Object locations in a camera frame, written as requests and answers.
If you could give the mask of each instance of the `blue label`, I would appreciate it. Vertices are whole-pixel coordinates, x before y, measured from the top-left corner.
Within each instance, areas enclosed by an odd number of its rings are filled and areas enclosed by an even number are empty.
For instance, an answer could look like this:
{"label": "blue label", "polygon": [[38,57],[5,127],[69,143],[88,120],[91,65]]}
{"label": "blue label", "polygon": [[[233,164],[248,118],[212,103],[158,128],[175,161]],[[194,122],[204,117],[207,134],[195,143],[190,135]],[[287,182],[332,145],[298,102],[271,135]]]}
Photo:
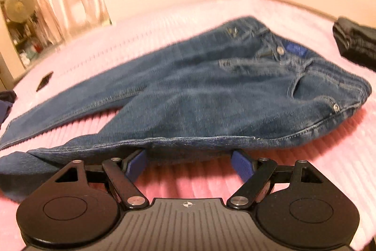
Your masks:
{"label": "blue label", "polygon": [[297,45],[295,43],[287,44],[286,50],[293,53],[293,54],[296,54],[297,56],[299,56],[301,58],[304,58],[304,56],[307,53],[307,49],[305,47]]}

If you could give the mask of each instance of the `jeans button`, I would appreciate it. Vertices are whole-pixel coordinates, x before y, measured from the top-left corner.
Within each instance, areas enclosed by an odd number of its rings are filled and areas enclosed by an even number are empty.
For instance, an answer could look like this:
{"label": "jeans button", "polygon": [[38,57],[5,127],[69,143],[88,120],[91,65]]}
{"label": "jeans button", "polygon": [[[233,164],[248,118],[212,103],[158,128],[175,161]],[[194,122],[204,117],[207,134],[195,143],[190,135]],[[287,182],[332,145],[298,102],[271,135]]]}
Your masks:
{"label": "jeans button", "polygon": [[278,46],[277,47],[277,53],[280,55],[280,56],[283,56],[285,54],[285,49],[281,46]]}

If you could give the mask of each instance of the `shelf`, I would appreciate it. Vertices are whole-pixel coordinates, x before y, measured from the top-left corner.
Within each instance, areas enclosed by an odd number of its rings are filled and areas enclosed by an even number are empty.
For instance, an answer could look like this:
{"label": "shelf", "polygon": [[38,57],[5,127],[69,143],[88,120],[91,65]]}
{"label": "shelf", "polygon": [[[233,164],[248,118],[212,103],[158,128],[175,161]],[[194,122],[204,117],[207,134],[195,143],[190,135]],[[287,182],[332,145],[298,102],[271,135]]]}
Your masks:
{"label": "shelf", "polygon": [[25,43],[28,39],[30,38],[30,36],[27,36],[27,37],[24,37],[22,40],[20,40],[17,44],[14,45],[15,48],[19,47],[20,45],[22,45],[23,43]]}

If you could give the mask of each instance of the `pink bedspread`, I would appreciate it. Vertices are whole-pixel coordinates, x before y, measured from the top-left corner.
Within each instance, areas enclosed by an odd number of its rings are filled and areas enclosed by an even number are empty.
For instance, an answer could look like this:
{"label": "pink bedspread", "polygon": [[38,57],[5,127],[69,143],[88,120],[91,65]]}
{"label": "pink bedspread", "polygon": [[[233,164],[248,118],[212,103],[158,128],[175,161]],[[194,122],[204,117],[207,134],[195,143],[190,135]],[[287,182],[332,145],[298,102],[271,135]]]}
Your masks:
{"label": "pink bedspread", "polygon": [[[33,69],[15,88],[18,100],[1,127],[51,96],[106,69],[187,39],[236,17],[252,15],[272,31],[319,52],[341,67],[366,78],[376,89],[376,73],[340,57],[332,36],[332,22],[299,8],[271,0],[214,0],[198,5],[136,17],[118,25],[95,29],[61,47]],[[47,87],[35,92],[41,78],[54,75]],[[116,111],[75,121],[0,151],[54,147],[71,138],[96,133]],[[309,145],[272,151],[254,151],[254,157],[267,156],[278,163],[294,164],[307,159],[336,184],[358,207],[360,225],[351,246],[361,250],[376,234],[376,125],[375,94],[364,107],[331,134]],[[205,163],[148,168],[137,181],[138,188],[154,197],[211,198],[225,201],[241,185],[228,158]],[[24,243],[16,223],[17,204],[0,196],[0,250],[19,251]]]}

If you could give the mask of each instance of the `dark blue cloth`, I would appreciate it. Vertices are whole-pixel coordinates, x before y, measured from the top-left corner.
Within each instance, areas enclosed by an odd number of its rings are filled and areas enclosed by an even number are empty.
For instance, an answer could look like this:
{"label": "dark blue cloth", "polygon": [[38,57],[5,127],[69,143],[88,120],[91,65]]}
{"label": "dark blue cloth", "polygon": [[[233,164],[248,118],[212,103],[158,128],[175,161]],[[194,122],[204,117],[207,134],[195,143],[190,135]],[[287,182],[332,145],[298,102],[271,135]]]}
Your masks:
{"label": "dark blue cloth", "polygon": [[0,158],[0,189],[22,200],[73,159],[100,163],[137,147],[161,164],[302,145],[352,116],[371,91],[307,47],[240,18],[103,72],[13,120],[2,149],[122,107],[97,134]]}
{"label": "dark blue cloth", "polygon": [[0,100],[0,125],[8,117],[13,103]]}

